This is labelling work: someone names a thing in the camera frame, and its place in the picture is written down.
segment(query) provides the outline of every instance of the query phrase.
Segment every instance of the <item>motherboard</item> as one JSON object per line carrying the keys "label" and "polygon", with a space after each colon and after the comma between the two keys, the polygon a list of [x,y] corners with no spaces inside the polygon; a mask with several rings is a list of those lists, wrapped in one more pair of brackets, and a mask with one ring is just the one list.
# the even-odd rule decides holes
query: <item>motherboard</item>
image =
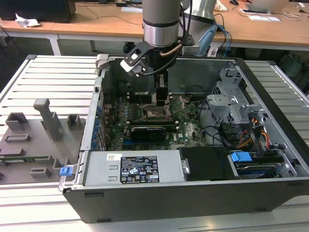
{"label": "motherboard", "polygon": [[170,96],[168,104],[157,106],[151,98],[139,96],[109,99],[103,120],[109,135],[107,150],[175,150],[182,146],[206,146],[199,123],[200,101],[190,96]]}

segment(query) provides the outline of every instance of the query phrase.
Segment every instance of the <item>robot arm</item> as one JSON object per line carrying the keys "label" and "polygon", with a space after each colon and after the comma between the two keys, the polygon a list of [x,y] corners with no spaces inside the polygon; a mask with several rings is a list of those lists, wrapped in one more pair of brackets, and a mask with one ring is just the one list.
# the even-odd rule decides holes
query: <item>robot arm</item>
{"label": "robot arm", "polygon": [[[137,44],[121,62],[121,66],[131,76],[154,76],[157,105],[164,105],[168,96],[167,69],[174,65],[184,45],[194,45],[189,36],[191,18],[205,17],[198,15],[211,12],[216,0],[190,0],[190,7],[183,14],[183,37],[178,37],[181,0],[143,0],[144,41]],[[146,66],[153,68],[149,72]]]}

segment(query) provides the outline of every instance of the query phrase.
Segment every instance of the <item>laptop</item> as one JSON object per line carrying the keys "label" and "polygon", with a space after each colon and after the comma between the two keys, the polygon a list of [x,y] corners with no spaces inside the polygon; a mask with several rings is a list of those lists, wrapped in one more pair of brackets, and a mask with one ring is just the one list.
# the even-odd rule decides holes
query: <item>laptop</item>
{"label": "laptop", "polygon": [[289,0],[253,0],[248,10],[259,13],[280,14]]}

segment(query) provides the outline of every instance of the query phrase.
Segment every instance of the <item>computer case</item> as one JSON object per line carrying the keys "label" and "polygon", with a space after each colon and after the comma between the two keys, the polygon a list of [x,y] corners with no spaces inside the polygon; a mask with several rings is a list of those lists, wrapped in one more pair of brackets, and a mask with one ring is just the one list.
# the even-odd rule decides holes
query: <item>computer case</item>
{"label": "computer case", "polygon": [[[122,60],[106,54],[97,57],[97,68],[100,70],[97,72],[79,160],[66,166],[76,174],[75,177],[62,176],[60,179],[59,189],[63,190],[64,197],[83,222],[270,212],[293,197],[309,194],[308,145],[261,84],[267,70],[275,70],[276,65],[245,62],[239,58],[178,58],[169,69],[169,93],[170,96],[181,96],[170,100],[170,110],[176,104],[182,108],[182,96],[188,94],[188,88],[199,85],[202,89],[198,88],[197,92],[190,94],[196,97],[198,94],[202,99],[207,95],[206,100],[197,100],[196,107],[201,104],[200,113],[199,110],[192,110],[194,116],[190,119],[190,112],[186,113],[185,109],[179,111],[175,123],[179,123],[180,127],[173,130],[171,125],[163,144],[149,139],[133,147],[136,142],[132,140],[130,128],[135,130],[137,122],[144,128],[152,123],[150,119],[144,120],[142,112],[149,115],[147,107],[151,107],[154,98],[147,100],[146,95],[155,92],[154,80],[152,77],[131,78],[120,68]],[[120,81],[126,87],[123,95],[119,95],[120,85],[114,87],[114,83]],[[138,89],[137,96],[133,90],[128,90],[129,86]],[[106,96],[108,99],[104,101],[104,91],[108,91],[106,95],[115,93],[116,96]],[[130,107],[131,104],[142,105],[141,110]],[[235,153],[226,146],[217,147],[210,138],[209,144],[204,146],[202,138],[196,139],[197,135],[203,136],[203,132],[197,132],[198,126],[193,126],[194,120],[199,120],[200,126],[205,129],[221,125],[225,134],[222,138],[232,143],[232,134],[235,135],[239,128],[245,130],[247,123],[249,128],[253,125],[249,120],[251,116],[260,118],[258,121],[263,122],[273,145],[284,145],[284,149],[275,149],[279,152],[278,156],[267,154],[255,160],[250,158],[253,162],[244,159],[239,162],[236,159],[235,162]],[[162,117],[155,120],[160,121],[160,128],[167,127],[168,121]],[[249,157],[252,150],[251,147],[248,149]]]}
{"label": "computer case", "polygon": [[74,0],[1,0],[0,17],[2,20],[15,20],[17,13],[23,18],[40,21],[69,23],[75,14]]}

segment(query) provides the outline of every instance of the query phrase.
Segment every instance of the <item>copper pipe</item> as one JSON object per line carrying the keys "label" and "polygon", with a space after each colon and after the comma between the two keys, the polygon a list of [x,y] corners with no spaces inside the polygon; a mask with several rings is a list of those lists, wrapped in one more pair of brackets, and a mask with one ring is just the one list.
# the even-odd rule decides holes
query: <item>copper pipe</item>
{"label": "copper pipe", "polygon": [[174,47],[173,49],[171,49],[171,50],[168,51],[168,52],[160,52],[160,56],[162,56],[162,57],[168,57],[168,56],[172,55],[173,53],[177,52],[179,49],[181,49],[182,46],[183,46],[183,45],[180,43],[180,44],[178,44],[176,47]]}

